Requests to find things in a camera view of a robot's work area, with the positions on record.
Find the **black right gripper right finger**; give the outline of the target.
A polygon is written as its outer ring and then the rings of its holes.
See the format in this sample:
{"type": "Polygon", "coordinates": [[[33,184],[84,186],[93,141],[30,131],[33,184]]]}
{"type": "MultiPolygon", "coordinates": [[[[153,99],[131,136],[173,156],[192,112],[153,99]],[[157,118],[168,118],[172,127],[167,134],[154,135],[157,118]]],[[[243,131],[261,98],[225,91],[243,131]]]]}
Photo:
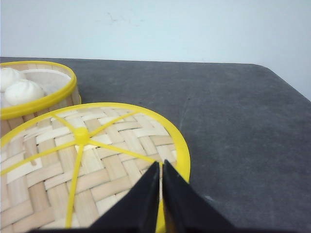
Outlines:
{"type": "Polygon", "coordinates": [[[233,230],[235,226],[201,198],[168,160],[163,164],[167,230],[233,230]]]}

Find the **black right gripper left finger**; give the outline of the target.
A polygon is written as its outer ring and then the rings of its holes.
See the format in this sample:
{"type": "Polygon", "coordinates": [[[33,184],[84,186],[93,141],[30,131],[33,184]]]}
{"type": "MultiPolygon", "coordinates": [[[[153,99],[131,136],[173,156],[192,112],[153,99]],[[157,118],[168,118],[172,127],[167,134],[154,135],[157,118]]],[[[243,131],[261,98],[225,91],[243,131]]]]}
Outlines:
{"type": "Polygon", "coordinates": [[[154,230],[159,206],[159,163],[154,162],[131,190],[91,226],[92,230],[154,230]]]}

